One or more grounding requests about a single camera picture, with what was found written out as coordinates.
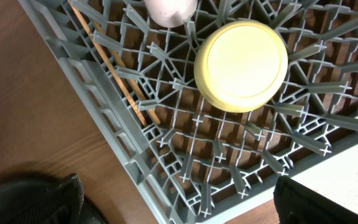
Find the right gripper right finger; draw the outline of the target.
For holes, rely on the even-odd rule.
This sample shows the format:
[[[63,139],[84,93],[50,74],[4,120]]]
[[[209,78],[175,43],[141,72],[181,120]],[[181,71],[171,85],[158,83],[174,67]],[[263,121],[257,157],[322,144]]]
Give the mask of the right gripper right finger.
[[[278,178],[273,201],[280,224],[358,223],[358,214],[287,176]]]

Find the yellow bowl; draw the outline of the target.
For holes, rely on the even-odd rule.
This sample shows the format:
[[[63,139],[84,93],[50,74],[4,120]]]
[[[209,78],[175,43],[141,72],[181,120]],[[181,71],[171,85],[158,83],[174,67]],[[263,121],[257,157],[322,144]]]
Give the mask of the yellow bowl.
[[[245,113],[276,94],[287,68],[285,43],[272,28],[257,21],[236,21],[220,27],[201,44],[194,78],[211,105]]]

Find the wooden chopstick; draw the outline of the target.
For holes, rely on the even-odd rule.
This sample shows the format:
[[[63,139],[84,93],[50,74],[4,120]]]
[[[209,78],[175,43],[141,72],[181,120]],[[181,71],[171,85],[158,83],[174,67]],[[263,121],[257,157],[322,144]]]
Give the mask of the wooden chopstick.
[[[96,41],[96,38],[101,36],[100,34],[97,34],[96,32],[97,31],[101,32],[102,28],[97,22],[94,22],[94,21],[93,21],[93,25],[94,25],[94,32],[92,34],[92,37]],[[116,73],[117,73],[117,76],[120,77],[121,80],[122,80],[122,78],[127,80],[127,82],[129,83],[129,85],[131,86],[132,90],[135,93],[134,96],[138,97],[139,103],[141,101],[145,101],[146,97],[143,94],[142,90],[140,89],[140,87],[139,87],[139,85],[137,83],[137,78],[139,78],[139,76],[136,75],[135,73],[131,73],[130,70],[125,67],[124,62],[121,60],[121,58],[120,58],[120,56],[119,56],[119,54],[117,52],[115,52],[114,50],[111,50],[111,49],[108,49],[108,51],[110,52],[110,54],[113,56],[113,59],[117,63],[117,67],[114,68]]]
[[[96,48],[97,52],[99,53],[101,59],[106,64],[106,66],[107,66],[108,70],[110,71],[112,77],[115,79],[115,81],[118,84],[119,88],[121,89],[121,91],[123,92],[124,96],[128,100],[128,102],[131,105],[132,109],[134,110],[135,114],[139,118],[141,124],[143,126],[146,126],[147,122],[146,122],[145,117],[143,116],[143,114],[139,111],[139,109],[135,105],[135,101],[134,101],[133,97],[131,96],[131,94],[129,93],[129,91],[127,90],[124,82],[121,80],[120,77],[117,76],[117,73],[116,73],[112,63],[110,62],[109,57],[106,55],[106,53],[103,50],[102,46],[99,43],[97,43],[93,39],[93,37],[91,36],[91,29],[90,29],[88,23],[86,22],[85,18],[82,16],[81,12],[74,7],[73,1],[69,1],[69,4],[70,4],[71,8],[73,9],[73,12],[75,13],[75,16],[77,17],[77,19],[79,20],[80,24],[84,28],[85,32],[88,34],[91,42],[93,43],[94,47]]]

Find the grey dishwasher rack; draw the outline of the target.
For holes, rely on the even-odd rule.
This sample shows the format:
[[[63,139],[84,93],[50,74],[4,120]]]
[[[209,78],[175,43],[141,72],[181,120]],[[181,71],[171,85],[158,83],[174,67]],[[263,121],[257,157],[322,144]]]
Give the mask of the grey dishwasher rack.
[[[21,6],[159,223],[224,223],[273,197],[278,177],[320,175],[358,159],[358,1],[200,1],[177,28],[143,1],[73,1],[117,67],[146,97],[143,126],[69,1]],[[213,107],[193,76],[196,51],[223,25],[258,21],[289,54],[277,94],[246,113]]]

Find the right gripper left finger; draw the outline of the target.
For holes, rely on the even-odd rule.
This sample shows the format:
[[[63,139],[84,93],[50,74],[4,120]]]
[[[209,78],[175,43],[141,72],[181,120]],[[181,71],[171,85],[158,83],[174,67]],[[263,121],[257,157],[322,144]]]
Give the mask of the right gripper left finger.
[[[78,174],[22,176],[0,182],[0,224],[107,224],[86,198]]]

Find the pink cup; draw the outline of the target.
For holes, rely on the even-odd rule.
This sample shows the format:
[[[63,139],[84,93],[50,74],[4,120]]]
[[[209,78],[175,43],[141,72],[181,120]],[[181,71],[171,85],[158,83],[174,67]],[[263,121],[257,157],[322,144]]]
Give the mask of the pink cup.
[[[182,26],[191,17],[198,0],[144,0],[151,19],[162,27]]]

